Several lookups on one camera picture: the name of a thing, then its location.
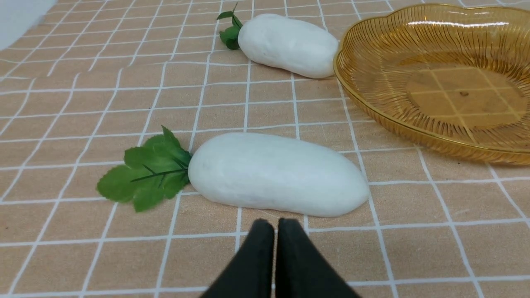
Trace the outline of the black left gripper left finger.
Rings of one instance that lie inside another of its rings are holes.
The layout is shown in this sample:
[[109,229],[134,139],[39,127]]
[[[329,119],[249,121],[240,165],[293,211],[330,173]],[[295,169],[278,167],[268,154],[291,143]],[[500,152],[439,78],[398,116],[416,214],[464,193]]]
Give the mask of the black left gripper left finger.
[[240,249],[202,298],[270,298],[275,231],[256,219]]

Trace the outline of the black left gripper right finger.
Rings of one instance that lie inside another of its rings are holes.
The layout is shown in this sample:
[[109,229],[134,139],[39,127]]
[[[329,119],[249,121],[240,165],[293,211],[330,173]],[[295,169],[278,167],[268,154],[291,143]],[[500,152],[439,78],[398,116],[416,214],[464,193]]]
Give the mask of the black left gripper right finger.
[[277,233],[277,298],[359,298],[320,254],[296,219],[280,218]]

